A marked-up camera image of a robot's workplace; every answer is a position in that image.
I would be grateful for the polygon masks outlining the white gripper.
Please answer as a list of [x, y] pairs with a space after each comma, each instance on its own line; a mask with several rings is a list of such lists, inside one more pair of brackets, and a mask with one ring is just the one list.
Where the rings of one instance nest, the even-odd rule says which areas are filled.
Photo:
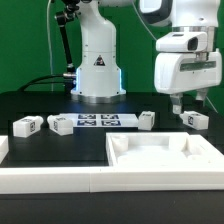
[[204, 101], [208, 88], [222, 80], [221, 54], [210, 52], [206, 61], [197, 61], [194, 53], [160, 53], [155, 62], [154, 85], [159, 93], [169, 94], [173, 113], [182, 113], [183, 92], [198, 90], [197, 101]]

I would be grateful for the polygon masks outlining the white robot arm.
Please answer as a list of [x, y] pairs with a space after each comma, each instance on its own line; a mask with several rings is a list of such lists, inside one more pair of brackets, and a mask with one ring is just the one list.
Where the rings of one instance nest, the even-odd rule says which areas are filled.
[[140, 17], [153, 26], [172, 27], [156, 41], [154, 85], [168, 94], [173, 112], [182, 112], [182, 94], [195, 90], [203, 101], [212, 86], [222, 79], [222, 57], [214, 47], [221, 0], [63, 0], [65, 17], [78, 18], [82, 32], [82, 63], [73, 72], [77, 100], [111, 102], [126, 94], [116, 64], [116, 28], [104, 19], [100, 6], [127, 6], [139, 2]]

